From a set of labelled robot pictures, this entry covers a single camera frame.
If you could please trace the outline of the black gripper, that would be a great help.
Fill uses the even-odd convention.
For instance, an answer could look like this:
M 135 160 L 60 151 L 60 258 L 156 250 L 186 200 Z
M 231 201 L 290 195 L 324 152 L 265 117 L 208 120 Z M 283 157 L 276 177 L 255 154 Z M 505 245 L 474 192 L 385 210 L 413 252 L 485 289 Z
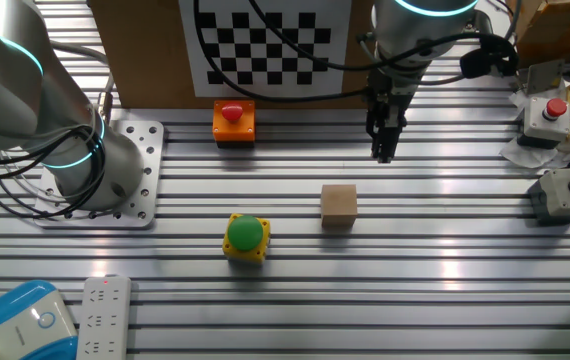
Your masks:
M 396 152 L 397 129 L 407 125 L 405 112 L 413 98 L 411 92 L 396 90 L 394 80 L 381 72 L 367 77 L 366 131 L 371 132 L 371 155 L 378 163 L 390 163 Z M 381 158 L 381 130 L 384 129 Z

